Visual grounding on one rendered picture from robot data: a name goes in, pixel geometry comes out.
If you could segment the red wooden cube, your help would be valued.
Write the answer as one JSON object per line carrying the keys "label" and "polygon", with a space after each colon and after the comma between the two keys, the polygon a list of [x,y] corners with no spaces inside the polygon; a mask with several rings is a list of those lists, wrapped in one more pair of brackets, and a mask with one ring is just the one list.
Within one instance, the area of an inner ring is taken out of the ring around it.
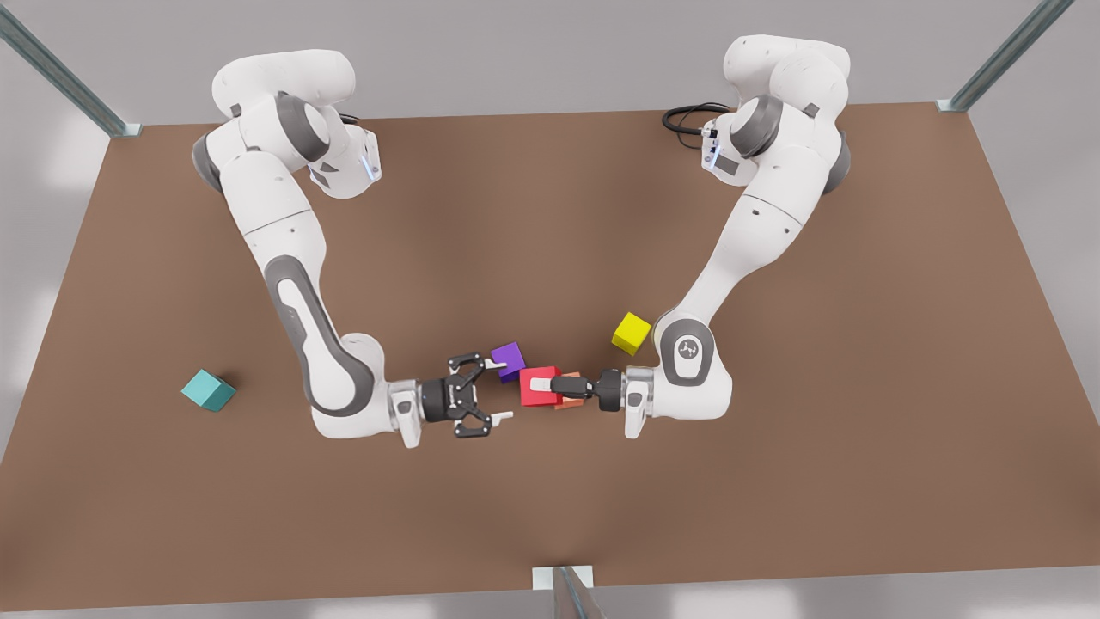
{"label": "red wooden cube", "polygon": [[534,393],[530,390],[531,377],[558,377],[561,369],[558,367],[529,367],[520,371],[520,404],[524,407],[543,407],[543,405],[561,404],[563,396],[561,393]]}

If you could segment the yellow wooden cube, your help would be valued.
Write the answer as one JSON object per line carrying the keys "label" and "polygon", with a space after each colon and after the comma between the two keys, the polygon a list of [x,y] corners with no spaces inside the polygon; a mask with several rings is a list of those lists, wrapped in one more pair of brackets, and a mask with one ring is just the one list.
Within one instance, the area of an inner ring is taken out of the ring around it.
{"label": "yellow wooden cube", "polygon": [[614,330],[612,336],[612,344],[628,355],[636,355],[638,350],[644,345],[645,338],[651,332],[652,325],[644,318],[628,312],[622,317],[620,324]]}

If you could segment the purple wooden cube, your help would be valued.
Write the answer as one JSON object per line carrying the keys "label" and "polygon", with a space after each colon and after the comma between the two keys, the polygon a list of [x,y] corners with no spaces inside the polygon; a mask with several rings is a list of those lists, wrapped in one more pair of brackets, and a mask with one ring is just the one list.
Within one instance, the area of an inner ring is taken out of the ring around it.
{"label": "purple wooden cube", "polygon": [[496,365],[499,365],[498,376],[501,383],[516,382],[519,378],[520,371],[527,367],[519,344],[515,341],[508,342],[508,344],[499,349],[492,349],[490,356]]}

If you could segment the teal wooden cube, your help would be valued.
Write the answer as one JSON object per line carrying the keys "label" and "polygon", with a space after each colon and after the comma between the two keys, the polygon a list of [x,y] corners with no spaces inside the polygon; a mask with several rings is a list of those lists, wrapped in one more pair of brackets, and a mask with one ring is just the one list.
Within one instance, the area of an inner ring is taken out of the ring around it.
{"label": "teal wooden cube", "polygon": [[228,400],[235,395],[237,390],[222,377],[212,375],[211,372],[199,369],[184,388],[182,395],[188,397],[193,404],[199,405],[205,410],[212,412],[220,411],[228,404]]}

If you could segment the silver frame post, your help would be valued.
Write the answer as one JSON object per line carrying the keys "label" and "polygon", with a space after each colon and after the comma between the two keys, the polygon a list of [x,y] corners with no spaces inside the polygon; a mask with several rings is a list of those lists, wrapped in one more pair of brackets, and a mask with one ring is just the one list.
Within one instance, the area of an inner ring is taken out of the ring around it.
{"label": "silver frame post", "polygon": [[143,129],[141,123],[127,123],[118,117],[2,3],[0,3],[0,38],[110,139],[140,136]]}
{"label": "silver frame post", "polygon": [[1041,0],[948,99],[935,101],[941,113],[966,113],[1052,26],[1076,0]]}
{"label": "silver frame post", "polygon": [[535,592],[553,592],[553,619],[607,619],[594,599],[593,567],[534,567]]}

